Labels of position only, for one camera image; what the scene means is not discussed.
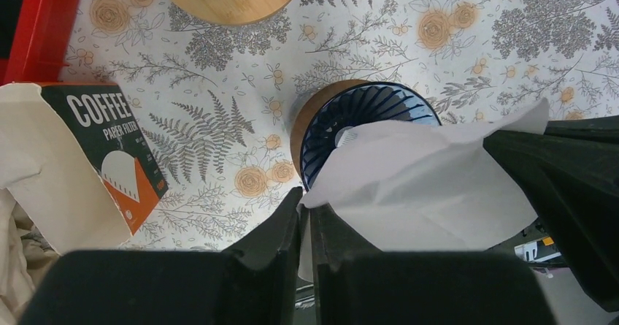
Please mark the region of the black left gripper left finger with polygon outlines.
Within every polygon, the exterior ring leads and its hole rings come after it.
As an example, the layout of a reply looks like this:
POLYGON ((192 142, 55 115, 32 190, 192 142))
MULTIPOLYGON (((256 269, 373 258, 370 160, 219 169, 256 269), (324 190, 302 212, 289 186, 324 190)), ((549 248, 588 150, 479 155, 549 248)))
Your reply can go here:
POLYGON ((49 270, 22 324, 291 324, 300 232, 292 188, 219 252, 74 251, 49 270))

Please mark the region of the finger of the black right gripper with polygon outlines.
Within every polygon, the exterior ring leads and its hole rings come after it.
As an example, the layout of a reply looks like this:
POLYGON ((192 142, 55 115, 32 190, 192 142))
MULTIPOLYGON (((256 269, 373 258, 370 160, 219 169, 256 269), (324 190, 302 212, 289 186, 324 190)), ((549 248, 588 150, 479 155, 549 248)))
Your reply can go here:
POLYGON ((618 311, 618 117, 500 130, 484 149, 522 189, 584 292, 618 311))

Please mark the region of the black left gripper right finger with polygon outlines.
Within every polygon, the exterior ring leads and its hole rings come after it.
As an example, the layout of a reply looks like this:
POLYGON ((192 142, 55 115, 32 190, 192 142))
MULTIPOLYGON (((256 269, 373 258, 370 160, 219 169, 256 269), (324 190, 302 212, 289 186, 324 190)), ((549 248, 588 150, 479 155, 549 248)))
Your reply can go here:
POLYGON ((309 211, 319 324, 554 324, 533 272, 489 252, 385 252, 309 211))

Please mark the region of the blue ribbed glass dripper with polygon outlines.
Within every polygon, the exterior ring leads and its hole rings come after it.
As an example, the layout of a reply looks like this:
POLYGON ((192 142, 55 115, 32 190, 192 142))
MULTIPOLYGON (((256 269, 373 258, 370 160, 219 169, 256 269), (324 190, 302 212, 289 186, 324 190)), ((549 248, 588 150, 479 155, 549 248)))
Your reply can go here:
POLYGON ((409 121, 439 126, 441 121, 429 102, 405 85, 392 82, 346 80, 323 90, 325 100, 301 127, 299 176, 308 191, 322 166, 336 149, 344 131, 378 121, 409 121))

